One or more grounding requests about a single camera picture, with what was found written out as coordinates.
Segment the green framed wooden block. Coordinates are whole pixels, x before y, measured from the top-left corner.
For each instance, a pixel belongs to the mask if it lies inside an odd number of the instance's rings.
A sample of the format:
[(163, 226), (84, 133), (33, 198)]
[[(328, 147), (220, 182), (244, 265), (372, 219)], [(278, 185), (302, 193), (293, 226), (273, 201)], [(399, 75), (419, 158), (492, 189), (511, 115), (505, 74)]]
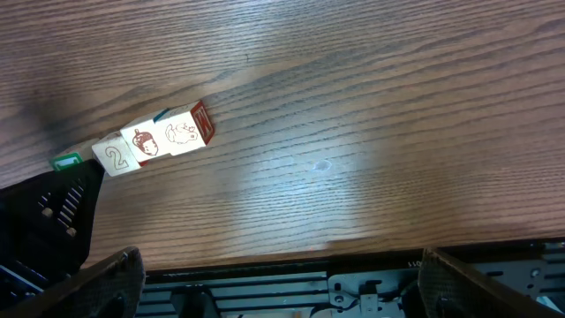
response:
[(98, 138), (94, 138), (73, 145), (62, 153), (55, 155), (50, 159), (49, 163), (53, 170), (60, 171), (91, 160), (94, 158), (92, 146), (98, 141)]

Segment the animal picture wooden block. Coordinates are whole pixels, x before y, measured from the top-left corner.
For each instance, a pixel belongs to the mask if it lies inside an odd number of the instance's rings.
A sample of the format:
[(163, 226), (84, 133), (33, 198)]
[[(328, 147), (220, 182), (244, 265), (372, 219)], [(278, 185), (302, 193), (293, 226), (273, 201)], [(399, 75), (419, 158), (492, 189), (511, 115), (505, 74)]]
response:
[(201, 100), (169, 110), (155, 124), (171, 155), (203, 148), (215, 135), (215, 127)]

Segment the acorn picture wooden block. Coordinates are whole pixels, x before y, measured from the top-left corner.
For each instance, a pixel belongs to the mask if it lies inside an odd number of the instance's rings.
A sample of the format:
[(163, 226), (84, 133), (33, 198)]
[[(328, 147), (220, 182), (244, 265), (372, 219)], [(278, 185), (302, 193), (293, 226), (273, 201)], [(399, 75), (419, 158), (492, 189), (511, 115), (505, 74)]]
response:
[(156, 123), (168, 111), (162, 109), (137, 117), (120, 129), (138, 162), (145, 162), (170, 152), (164, 130)]

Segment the number two wooden block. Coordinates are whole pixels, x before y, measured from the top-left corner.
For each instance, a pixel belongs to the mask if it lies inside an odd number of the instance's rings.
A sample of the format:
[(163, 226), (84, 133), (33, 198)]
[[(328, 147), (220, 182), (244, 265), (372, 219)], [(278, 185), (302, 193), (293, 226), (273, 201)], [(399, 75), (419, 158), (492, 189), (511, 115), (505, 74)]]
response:
[(138, 162), (121, 132), (115, 131), (92, 146), (94, 156), (111, 177), (139, 170), (147, 161)]

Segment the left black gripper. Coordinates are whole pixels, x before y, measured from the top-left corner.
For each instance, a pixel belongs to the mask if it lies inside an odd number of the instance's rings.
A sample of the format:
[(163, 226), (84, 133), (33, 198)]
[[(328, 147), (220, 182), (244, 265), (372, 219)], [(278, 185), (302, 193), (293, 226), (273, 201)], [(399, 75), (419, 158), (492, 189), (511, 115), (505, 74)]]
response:
[(1, 303), (15, 305), (86, 261), (105, 170), (94, 159), (1, 190)]

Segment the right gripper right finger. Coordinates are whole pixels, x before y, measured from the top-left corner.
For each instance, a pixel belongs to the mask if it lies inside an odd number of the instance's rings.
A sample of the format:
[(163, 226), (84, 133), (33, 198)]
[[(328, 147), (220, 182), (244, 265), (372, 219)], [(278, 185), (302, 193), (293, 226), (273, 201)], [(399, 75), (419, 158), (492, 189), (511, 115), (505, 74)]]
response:
[(435, 248), (423, 252), (418, 288), (429, 318), (561, 318), (471, 265)]

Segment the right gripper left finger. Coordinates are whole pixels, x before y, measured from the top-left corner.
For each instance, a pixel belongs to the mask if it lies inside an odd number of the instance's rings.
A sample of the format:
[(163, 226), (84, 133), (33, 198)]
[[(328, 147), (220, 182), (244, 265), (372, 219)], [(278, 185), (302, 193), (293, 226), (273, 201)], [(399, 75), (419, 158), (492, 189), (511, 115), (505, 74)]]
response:
[(2, 318), (116, 317), (136, 314), (146, 280), (141, 253), (128, 246), (1, 312)]

